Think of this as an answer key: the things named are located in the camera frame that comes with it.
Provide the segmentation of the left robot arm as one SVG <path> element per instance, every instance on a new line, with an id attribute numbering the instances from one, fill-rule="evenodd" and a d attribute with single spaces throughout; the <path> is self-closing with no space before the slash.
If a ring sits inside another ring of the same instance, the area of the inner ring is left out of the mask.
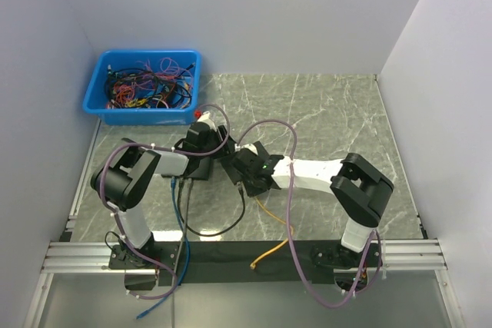
<path id="1" fill-rule="evenodd" d="M 184 177 L 205 158 L 218 159 L 234 153 L 236 141 L 227 125 L 210 119 L 196 121 L 172 147 L 139 144 L 123 138 L 105 162 L 93 173 L 91 188 L 110 211 L 120 233 L 119 243 L 138 268 L 151 263 L 161 267 L 155 238 L 140 206 L 158 166 L 166 177 Z"/>

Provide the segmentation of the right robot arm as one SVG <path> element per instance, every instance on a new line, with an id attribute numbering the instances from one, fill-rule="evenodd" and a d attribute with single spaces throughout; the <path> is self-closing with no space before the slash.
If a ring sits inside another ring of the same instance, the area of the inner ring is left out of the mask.
<path id="1" fill-rule="evenodd" d="M 335 196 L 348 215 L 338 247 L 339 259 L 348 266 L 364 259 L 367 240 L 378 228 L 394 191 L 389 178 L 355 153 L 344 159 L 310 161 L 283 155 L 262 157 L 244 147 L 233 156 L 231 166 L 249 197 L 290 187 Z"/>

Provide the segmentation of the black network switch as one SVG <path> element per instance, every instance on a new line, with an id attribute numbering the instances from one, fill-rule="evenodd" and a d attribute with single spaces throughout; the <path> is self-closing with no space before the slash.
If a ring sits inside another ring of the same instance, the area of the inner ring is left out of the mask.
<path id="1" fill-rule="evenodd" d="M 164 178 L 185 178 L 197 181 L 207 181 L 211 175 L 212 159 L 209 157 L 193 159 L 190 158 L 184 169 L 173 169 L 160 173 Z"/>
<path id="2" fill-rule="evenodd" d="M 241 182 L 247 195 L 255 197 L 270 189 L 280 189 L 272 176 L 282 159 L 284 155 L 269 154 L 260 141 L 255 141 L 223 157 L 220 163 L 233 184 Z"/>

